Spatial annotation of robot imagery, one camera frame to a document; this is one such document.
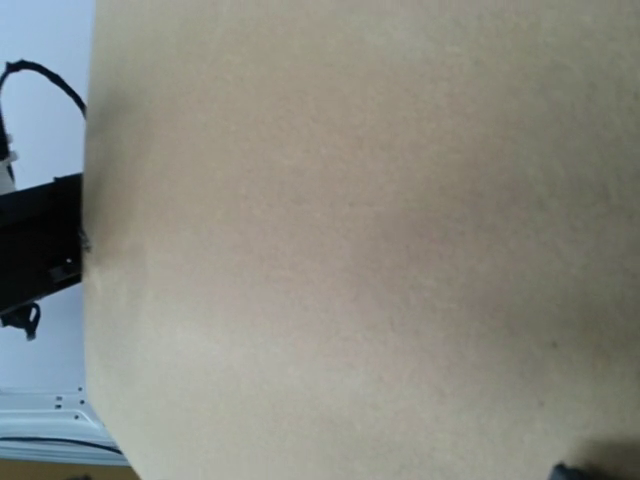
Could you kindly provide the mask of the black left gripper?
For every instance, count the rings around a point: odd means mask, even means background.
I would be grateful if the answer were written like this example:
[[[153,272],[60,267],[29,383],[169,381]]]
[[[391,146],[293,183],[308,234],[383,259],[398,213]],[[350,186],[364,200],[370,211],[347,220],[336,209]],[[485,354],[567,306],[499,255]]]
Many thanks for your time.
[[[36,338],[39,301],[82,279],[82,175],[1,196],[1,326]]]

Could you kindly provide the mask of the brown cardboard backing board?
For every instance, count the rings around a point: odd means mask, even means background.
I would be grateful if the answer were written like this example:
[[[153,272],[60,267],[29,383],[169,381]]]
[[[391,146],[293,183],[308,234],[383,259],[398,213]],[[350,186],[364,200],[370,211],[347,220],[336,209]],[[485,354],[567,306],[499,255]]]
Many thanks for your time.
[[[84,229],[144,479],[639,475],[635,1],[100,1]]]

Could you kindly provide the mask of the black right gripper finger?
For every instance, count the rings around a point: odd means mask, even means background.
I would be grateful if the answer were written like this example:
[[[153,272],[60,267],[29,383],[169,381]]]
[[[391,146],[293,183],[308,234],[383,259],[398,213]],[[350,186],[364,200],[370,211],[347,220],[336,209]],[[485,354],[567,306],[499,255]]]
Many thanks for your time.
[[[586,467],[557,463],[549,472],[549,480],[598,480],[600,475]]]

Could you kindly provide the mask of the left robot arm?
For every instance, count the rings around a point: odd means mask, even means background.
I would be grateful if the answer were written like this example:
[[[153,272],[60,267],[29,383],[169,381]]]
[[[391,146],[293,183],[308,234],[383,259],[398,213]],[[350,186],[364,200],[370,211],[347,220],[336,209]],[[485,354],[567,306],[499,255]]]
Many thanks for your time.
[[[1,195],[1,456],[127,460],[88,399],[82,176]]]

